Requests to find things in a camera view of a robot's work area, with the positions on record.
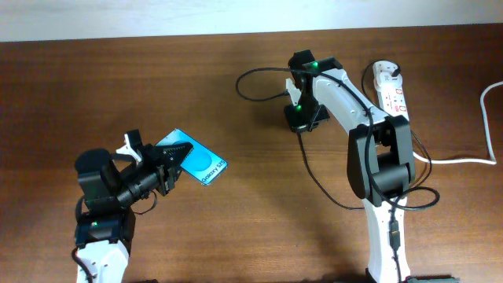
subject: blue card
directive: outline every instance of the blue card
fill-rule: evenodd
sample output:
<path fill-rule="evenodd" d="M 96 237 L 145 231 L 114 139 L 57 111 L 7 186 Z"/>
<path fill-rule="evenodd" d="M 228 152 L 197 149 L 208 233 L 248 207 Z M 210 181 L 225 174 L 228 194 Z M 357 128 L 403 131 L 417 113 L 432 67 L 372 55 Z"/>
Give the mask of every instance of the blue card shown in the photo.
<path fill-rule="evenodd" d="M 210 185 L 227 168 L 227 161 L 179 129 L 174 129 L 157 145 L 176 145 L 183 142 L 190 142 L 194 148 L 182 162 L 182 169 L 203 185 Z"/>

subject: power strip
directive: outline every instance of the power strip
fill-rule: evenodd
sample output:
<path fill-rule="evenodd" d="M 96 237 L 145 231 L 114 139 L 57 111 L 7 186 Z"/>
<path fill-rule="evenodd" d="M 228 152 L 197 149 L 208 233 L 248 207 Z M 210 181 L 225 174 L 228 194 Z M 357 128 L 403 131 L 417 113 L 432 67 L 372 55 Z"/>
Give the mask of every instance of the power strip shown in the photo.
<path fill-rule="evenodd" d="M 403 96 L 403 78 L 399 73 L 399 66 L 390 61 L 377 61 L 372 66 L 372 70 L 380 107 L 391 116 L 402 115 L 409 120 L 406 99 Z"/>

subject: white cable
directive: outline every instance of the white cable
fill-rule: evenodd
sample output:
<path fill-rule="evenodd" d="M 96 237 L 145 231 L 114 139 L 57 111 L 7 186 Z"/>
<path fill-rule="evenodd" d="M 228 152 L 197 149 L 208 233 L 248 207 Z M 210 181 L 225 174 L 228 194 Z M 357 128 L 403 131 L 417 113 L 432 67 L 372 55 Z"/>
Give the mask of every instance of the white cable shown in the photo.
<path fill-rule="evenodd" d="M 487 113 L 486 106 L 484 105 L 484 98 L 489 90 L 493 89 L 496 86 L 503 86 L 503 82 L 494 83 L 488 86 L 480 95 L 480 108 L 482 109 L 482 118 L 484 121 L 484 129 L 486 130 L 486 142 L 487 142 L 487 151 L 489 151 L 490 160 L 483 160 L 478 158 L 460 158 L 455 160 L 432 160 L 432 164 L 459 164 L 459 163 L 481 163 L 481 164 L 496 164 L 496 157 L 494 157 L 493 146 L 490 142 L 490 134 L 489 134 L 489 124 L 487 122 Z M 414 153 L 414 157 L 416 157 L 419 161 L 423 161 L 425 163 L 429 163 L 429 160 L 420 156 L 417 153 Z"/>

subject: wood grain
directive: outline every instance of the wood grain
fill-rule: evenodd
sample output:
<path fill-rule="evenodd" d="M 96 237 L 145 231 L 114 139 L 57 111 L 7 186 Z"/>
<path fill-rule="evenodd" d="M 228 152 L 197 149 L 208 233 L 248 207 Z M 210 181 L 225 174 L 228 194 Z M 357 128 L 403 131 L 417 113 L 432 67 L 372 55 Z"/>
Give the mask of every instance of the wood grain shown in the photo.
<path fill-rule="evenodd" d="M 355 85 L 377 58 L 402 66 L 412 127 L 437 159 L 485 157 L 479 95 L 503 79 L 503 25 L 0 44 L 0 274 L 5 282 L 75 280 L 75 158 L 116 149 L 138 128 L 156 142 L 175 127 L 229 161 L 209 187 L 184 175 L 138 217 L 125 282 L 301 281 L 363 274 L 365 214 L 332 205 L 303 166 L 282 109 L 287 99 L 241 100 L 234 80 L 285 66 L 293 52 L 335 56 Z M 258 74 L 243 90 L 281 92 L 286 74 Z M 371 79 L 367 82 L 369 89 Z M 503 160 L 503 89 L 486 98 Z M 359 205 L 347 182 L 347 136 L 335 120 L 304 138 L 327 190 Z M 501 165 L 435 166 L 442 195 L 406 214 L 413 274 L 465 282 L 503 277 Z M 411 204 L 428 200 L 418 193 Z M 148 207 L 147 200 L 135 209 Z"/>

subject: white wall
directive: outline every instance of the white wall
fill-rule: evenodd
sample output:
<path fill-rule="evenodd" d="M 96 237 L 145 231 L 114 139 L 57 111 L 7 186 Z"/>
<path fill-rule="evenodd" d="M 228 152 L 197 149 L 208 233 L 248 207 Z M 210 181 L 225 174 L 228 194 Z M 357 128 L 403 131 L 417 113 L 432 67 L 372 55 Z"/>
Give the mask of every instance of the white wall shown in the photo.
<path fill-rule="evenodd" d="M 0 0 L 0 41 L 495 22 L 502 0 Z"/>

